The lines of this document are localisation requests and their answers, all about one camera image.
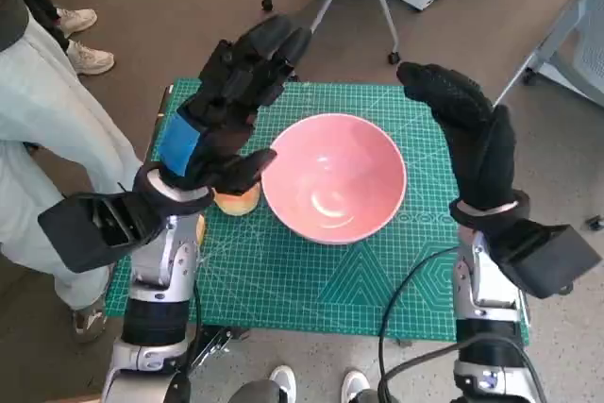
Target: green cutting mat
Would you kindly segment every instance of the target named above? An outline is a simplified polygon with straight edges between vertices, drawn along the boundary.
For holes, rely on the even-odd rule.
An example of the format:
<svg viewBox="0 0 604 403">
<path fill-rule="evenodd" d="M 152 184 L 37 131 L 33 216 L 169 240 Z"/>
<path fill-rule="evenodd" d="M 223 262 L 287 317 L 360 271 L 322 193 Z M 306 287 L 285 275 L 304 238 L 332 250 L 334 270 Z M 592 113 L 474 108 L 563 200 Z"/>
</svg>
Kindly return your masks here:
<svg viewBox="0 0 604 403">
<path fill-rule="evenodd" d="M 197 79 L 179 79 L 166 115 L 198 86 Z M 402 208 L 379 233 L 349 246 L 296 236 L 264 201 L 243 218 L 208 209 L 198 275 L 204 323 L 376 335 L 385 305 L 413 265 L 457 243 L 457 227 L 448 215 L 457 187 L 445 140 L 429 109 L 406 99 L 401 87 L 288 84 L 278 101 L 261 111 L 244 152 L 270 145 L 287 126 L 322 112 L 358 115 L 393 138 L 409 179 Z M 161 137 L 162 131 L 154 146 Z M 416 276 L 394 310 L 389 336 L 455 339 L 454 259 L 447 254 Z M 109 293 L 110 315 L 124 313 L 128 277 L 129 261 L 123 260 Z"/>
</svg>

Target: person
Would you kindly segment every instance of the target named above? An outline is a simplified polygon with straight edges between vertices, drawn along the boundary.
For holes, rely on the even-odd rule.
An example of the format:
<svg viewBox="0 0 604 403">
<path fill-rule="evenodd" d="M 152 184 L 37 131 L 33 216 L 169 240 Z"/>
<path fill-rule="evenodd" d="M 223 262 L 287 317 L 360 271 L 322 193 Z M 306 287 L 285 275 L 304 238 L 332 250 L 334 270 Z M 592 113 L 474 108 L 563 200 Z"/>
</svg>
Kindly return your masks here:
<svg viewBox="0 0 604 403">
<path fill-rule="evenodd" d="M 79 75 L 100 75 L 115 64 L 111 52 L 91 49 L 69 37 L 96 23 L 93 9 L 57 8 L 52 0 L 24 0 L 32 16 L 57 41 Z"/>
<path fill-rule="evenodd" d="M 277 367 L 268 379 L 248 382 L 228 403 L 295 403 L 297 390 L 294 370 L 287 365 Z M 398 400 L 391 396 L 393 403 Z M 341 403 L 378 403 L 378 392 L 371 389 L 367 377 L 352 370 L 344 377 Z"/>
<path fill-rule="evenodd" d="M 57 295 L 73 312 L 75 338 L 93 340 L 105 326 L 109 268 L 75 274 L 65 267 L 38 225 L 38 215 L 62 196 L 23 143 L 80 163 L 100 193 L 131 187 L 141 166 L 24 1 L 0 0 L 0 251 L 54 276 Z"/>
</svg>

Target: robotic arm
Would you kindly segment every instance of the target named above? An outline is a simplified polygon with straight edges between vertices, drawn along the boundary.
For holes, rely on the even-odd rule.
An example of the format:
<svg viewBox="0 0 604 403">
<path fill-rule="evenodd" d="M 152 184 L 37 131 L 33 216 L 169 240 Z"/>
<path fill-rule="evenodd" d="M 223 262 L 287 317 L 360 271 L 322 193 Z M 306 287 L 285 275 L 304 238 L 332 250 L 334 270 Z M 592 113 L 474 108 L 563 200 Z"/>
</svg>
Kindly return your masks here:
<svg viewBox="0 0 604 403">
<path fill-rule="evenodd" d="M 245 193 L 275 158 L 270 149 L 238 153 L 258 109 L 281 94 L 309 42 L 310 32 L 293 30 L 283 16 L 236 42 L 220 41 L 199 91 L 164 129 L 159 162 L 140 169 L 131 192 L 74 194 L 41 214 L 42 229 L 75 272 L 131 254 L 124 329 L 103 402 L 189 401 L 188 375 L 200 352 L 200 339 L 186 333 L 197 213 L 212 202 L 212 188 Z M 599 256 L 570 226 L 528 220 L 529 198 L 512 189 L 515 139 L 505 107 L 493 109 L 476 83 L 436 65 L 403 63 L 397 75 L 408 97 L 431 107 L 458 180 L 460 198 L 450 206 L 464 232 L 453 277 L 458 341 L 498 334 L 522 347 L 522 294 L 544 298 L 569 288 Z M 459 401 L 545 403 L 509 344 L 468 345 L 454 376 Z"/>
<path fill-rule="evenodd" d="M 188 375 L 209 347 L 199 330 L 193 341 L 186 332 L 199 264 L 197 213 L 211 204 L 213 190 L 247 192 L 275 158 L 271 149 L 238 152 L 253 134 L 258 109 L 282 93 L 310 36 L 273 16 L 236 42 L 220 41 L 199 75 L 199 90 L 166 125 L 159 162 L 143 165 L 132 192 L 74 194 L 40 215 L 75 272 L 131 254 L 124 328 L 103 402 L 189 401 Z M 230 332 L 221 335 L 227 340 Z"/>
<path fill-rule="evenodd" d="M 515 137 L 505 106 L 493 108 L 476 82 L 438 65 L 402 63 L 397 76 L 409 98 L 431 108 L 458 182 L 450 204 L 461 240 L 452 278 L 457 340 L 494 334 L 522 348 L 525 294 L 566 293 L 600 257 L 570 226 L 528 220 L 529 197 L 512 188 Z M 545 403 L 509 343 L 463 347 L 453 373 L 459 403 Z"/>
</svg>

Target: shoe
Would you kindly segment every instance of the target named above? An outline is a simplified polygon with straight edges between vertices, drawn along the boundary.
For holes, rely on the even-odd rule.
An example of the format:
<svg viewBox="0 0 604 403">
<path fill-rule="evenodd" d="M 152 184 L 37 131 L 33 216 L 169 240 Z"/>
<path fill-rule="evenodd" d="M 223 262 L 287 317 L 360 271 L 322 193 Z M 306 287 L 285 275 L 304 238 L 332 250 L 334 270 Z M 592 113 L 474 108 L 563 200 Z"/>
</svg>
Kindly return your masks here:
<svg viewBox="0 0 604 403">
<path fill-rule="evenodd" d="M 296 390 L 295 390 L 295 375 L 287 365 L 280 365 L 270 377 L 271 381 L 276 382 L 279 387 L 287 394 L 287 403 L 295 403 Z"/>
<path fill-rule="evenodd" d="M 73 40 L 69 40 L 66 54 L 79 75 L 100 75 L 115 64 L 115 57 L 111 52 L 97 51 Z"/>
<path fill-rule="evenodd" d="M 58 26 L 69 38 L 72 33 L 81 32 L 91 27 L 96 22 L 96 13 L 93 9 L 64 9 L 57 8 L 59 15 Z"/>
<path fill-rule="evenodd" d="M 357 370 L 348 372 L 344 378 L 344 383 L 342 384 L 342 397 L 340 398 L 340 401 L 342 403 L 349 403 L 357 396 L 357 394 L 367 389 L 371 389 L 371 387 L 363 373 Z"/>
<path fill-rule="evenodd" d="M 74 328 L 75 341 L 79 344 L 87 344 L 98 339 L 105 331 L 107 323 L 107 314 L 105 313 L 105 301 L 107 291 L 113 281 L 114 265 L 109 268 L 109 279 L 103 293 L 90 306 L 79 311 L 74 311 L 72 323 Z"/>
</svg>

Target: black cable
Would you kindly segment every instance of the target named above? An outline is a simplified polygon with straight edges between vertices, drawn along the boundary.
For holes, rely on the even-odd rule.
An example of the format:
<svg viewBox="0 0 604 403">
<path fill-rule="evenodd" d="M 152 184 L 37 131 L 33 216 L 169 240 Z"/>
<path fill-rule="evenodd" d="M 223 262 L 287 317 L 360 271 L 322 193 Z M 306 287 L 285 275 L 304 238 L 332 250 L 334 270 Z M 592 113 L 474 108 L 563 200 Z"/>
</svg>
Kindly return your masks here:
<svg viewBox="0 0 604 403">
<path fill-rule="evenodd" d="M 195 301 L 195 337 L 189 348 L 187 354 L 187 363 L 185 364 L 185 373 L 189 375 L 193 371 L 193 362 L 195 362 L 195 355 L 199 349 L 199 343 L 201 342 L 201 297 L 199 296 L 199 289 L 197 288 L 197 282 L 193 284 L 193 296 Z"/>
<path fill-rule="evenodd" d="M 530 361 L 529 356 L 527 355 L 525 350 L 522 348 L 522 346 L 518 345 L 514 340 L 509 339 L 508 337 L 504 337 L 499 334 L 493 334 L 490 332 L 477 334 L 464 342 L 459 342 L 457 344 L 452 344 L 450 346 L 446 346 L 444 348 L 437 349 L 435 351 L 430 351 L 429 353 L 426 353 L 422 356 L 418 356 L 417 358 L 413 358 L 409 361 L 405 361 L 405 362 L 397 365 L 395 368 L 393 368 L 391 371 L 389 371 L 385 376 L 383 376 L 379 380 L 379 385 L 377 386 L 377 393 L 379 395 L 379 401 L 380 402 L 385 401 L 384 397 L 386 397 L 389 394 L 388 393 L 388 381 L 390 379 L 394 378 L 399 373 L 402 373 L 405 370 L 408 370 L 408 369 L 414 367 L 415 365 L 419 365 L 421 363 L 440 358 L 446 354 L 452 353 L 454 351 L 459 351 L 460 349 L 466 348 L 466 347 L 470 346 L 471 344 L 476 344 L 478 342 L 503 342 L 503 343 L 508 344 L 509 346 L 513 347 L 516 350 L 516 352 L 522 357 L 522 361 L 528 368 L 528 371 L 530 372 L 530 376 L 532 377 L 532 379 L 535 383 L 535 388 L 537 390 L 537 394 L 539 395 L 540 401 L 542 403 L 547 403 L 547 398 L 545 397 L 544 387 L 543 387 L 543 384 L 541 383 L 541 380 L 539 379 L 537 370 L 535 370 L 534 365 Z"/>
<path fill-rule="evenodd" d="M 436 252 L 435 254 L 430 255 L 429 257 L 424 258 L 419 263 L 417 263 L 407 274 L 407 276 L 403 279 L 401 284 L 398 286 L 396 291 L 393 294 L 393 297 L 390 299 L 388 306 L 386 307 L 386 311 L 381 319 L 381 328 L 379 329 L 379 342 L 377 345 L 377 360 L 379 362 L 379 374 L 381 376 L 380 382 L 384 379 L 386 375 L 386 368 L 384 366 L 384 337 L 386 335 L 386 329 L 388 328 L 388 320 L 390 319 L 390 314 L 393 311 L 394 305 L 398 300 L 398 297 L 403 293 L 407 284 L 411 281 L 411 278 L 415 275 L 417 271 L 419 271 L 426 263 L 430 260 L 435 259 L 437 257 L 441 257 L 444 254 L 454 251 L 457 249 L 457 246 L 449 247 L 448 249 L 441 250 L 440 252 Z M 388 386 L 386 385 L 385 391 L 386 399 L 380 400 L 381 403 L 391 403 L 390 400 L 390 392 L 388 391 Z"/>
<path fill-rule="evenodd" d="M 410 272 L 407 274 L 407 276 L 403 279 L 401 284 L 398 286 L 398 288 L 396 289 L 396 292 L 394 292 L 393 297 L 391 298 L 390 302 L 388 303 L 388 306 L 386 307 L 386 311 L 384 312 L 384 315 L 382 317 L 381 328 L 379 330 L 379 342 L 378 342 L 378 350 L 377 350 L 377 358 L 378 358 L 378 362 L 379 362 L 379 373 L 380 373 L 379 385 L 377 387 L 377 397 L 379 399 L 379 403 L 392 403 L 392 400 L 390 398 L 390 396 L 391 396 L 390 390 L 388 389 L 388 381 L 390 381 L 390 379 L 394 378 L 396 375 L 404 372 L 405 370 L 410 369 L 411 367 L 413 367 L 415 365 L 419 365 L 421 363 L 440 358 L 440 357 L 442 357 L 446 354 L 452 353 L 454 351 L 459 351 L 460 349 L 470 346 L 471 344 L 475 344 L 477 342 L 485 342 L 485 341 L 503 342 L 503 343 L 506 343 L 506 344 L 509 344 L 510 346 L 512 346 L 518 352 L 518 354 L 522 358 L 523 363 L 528 368 L 528 371 L 530 372 L 530 375 L 535 383 L 535 388 L 537 390 L 537 394 L 539 395 L 539 398 L 541 399 L 542 403 L 547 403 L 544 387 L 541 383 L 541 380 L 539 379 L 537 370 L 535 370 L 535 367 L 532 364 L 532 362 L 530 361 L 530 358 L 527 355 L 527 353 L 525 352 L 525 350 L 521 346 L 519 346 L 517 343 L 515 343 L 513 340 L 511 340 L 507 337 L 504 337 L 502 335 L 493 334 L 493 333 L 485 332 L 485 333 L 477 334 L 464 342 L 459 342 L 456 344 L 446 346 L 441 349 L 437 349 L 435 351 L 431 351 L 422 356 L 418 356 L 417 358 L 413 358 L 408 361 L 405 361 L 405 362 L 397 365 L 396 367 L 394 367 L 388 373 L 386 373 L 386 369 L 384 366 L 384 337 L 386 335 L 386 329 L 388 327 L 388 320 L 390 319 L 390 315 L 394 308 L 394 305 L 396 304 L 396 301 L 398 300 L 399 296 L 403 293 L 403 290 L 405 289 L 405 287 L 411 281 L 411 278 L 427 262 L 429 262 L 430 260 L 435 259 L 437 257 L 441 257 L 442 255 L 444 255 L 446 253 L 452 252 L 455 249 L 457 249 L 457 246 L 449 247 L 448 249 L 441 250 L 440 252 L 436 252 L 435 254 L 432 254 L 429 257 L 426 257 L 423 260 L 421 260 L 419 263 L 417 263 L 410 270 Z"/>
</svg>

